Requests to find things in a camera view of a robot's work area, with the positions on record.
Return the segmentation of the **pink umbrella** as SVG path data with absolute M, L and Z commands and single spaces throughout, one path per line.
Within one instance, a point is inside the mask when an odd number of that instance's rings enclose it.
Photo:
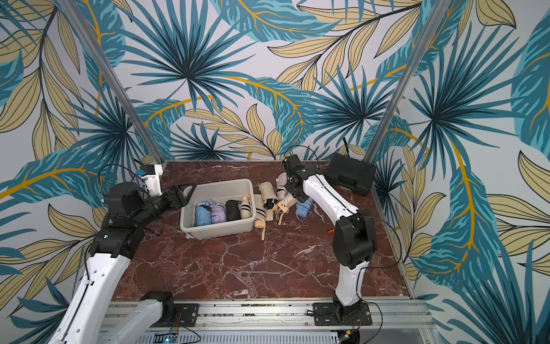
M 276 178 L 276 196 L 281 201 L 285 199 L 288 191 L 286 190 L 287 174 L 283 172 Z

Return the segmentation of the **light blue umbrella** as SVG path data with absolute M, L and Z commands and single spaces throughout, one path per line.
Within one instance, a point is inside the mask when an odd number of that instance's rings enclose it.
M 212 224 L 212 201 L 198 202 L 196 205 L 196 226 L 208 226 Z

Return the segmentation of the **lavender umbrella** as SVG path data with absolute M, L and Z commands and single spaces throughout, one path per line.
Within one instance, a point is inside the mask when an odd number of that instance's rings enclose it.
M 221 202 L 211 202 L 211 223 L 220 224 L 226 222 L 226 206 Z

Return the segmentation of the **black umbrella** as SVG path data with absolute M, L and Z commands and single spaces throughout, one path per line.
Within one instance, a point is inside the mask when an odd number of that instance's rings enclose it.
M 226 202 L 226 221 L 233 222 L 241 219 L 240 202 L 228 200 Z

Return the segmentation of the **beige plastic storage box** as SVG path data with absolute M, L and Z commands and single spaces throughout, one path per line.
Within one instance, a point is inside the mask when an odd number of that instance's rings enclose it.
M 256 219 L 252 182 L 237 179 L 196 186 L 181 210 L 180 230 L 194 239 L 250 232 Z

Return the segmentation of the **tan umbrella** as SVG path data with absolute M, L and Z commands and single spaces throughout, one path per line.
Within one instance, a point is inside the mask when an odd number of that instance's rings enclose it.
M 288 193 L 282 200 L 276 205 L 276 213 L 278 213 L 278 225 L 282 224 L 283 217 L 288 214 L 290 209 L 297 204 L 297 200 Z

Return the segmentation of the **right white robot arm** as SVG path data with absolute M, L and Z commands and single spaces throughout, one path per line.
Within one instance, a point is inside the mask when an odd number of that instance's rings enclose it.
M 362 309 L 360 286 L 378 250 L 374 219 L 341 196 L 317 167 L 305 166 L 296 155 L 286 157 L 282 164 L 286 190 L 299 202 L 312 199 L 334 225 L 332 249 L 339 262 L 339 279 L 332 314 L 339 323 L 357 319 Z

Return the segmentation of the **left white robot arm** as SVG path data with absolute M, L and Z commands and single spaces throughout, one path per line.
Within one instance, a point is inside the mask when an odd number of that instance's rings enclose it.
M 51 343 L 96 343 L 114 291 L 145 236 L 145 228 L 164 213 L 185 207 L 194 183 L 171 186 L 142 197 L 135 182 L 113 186 L 104 201 L 107 216 L 90 245 L 85 273 Z

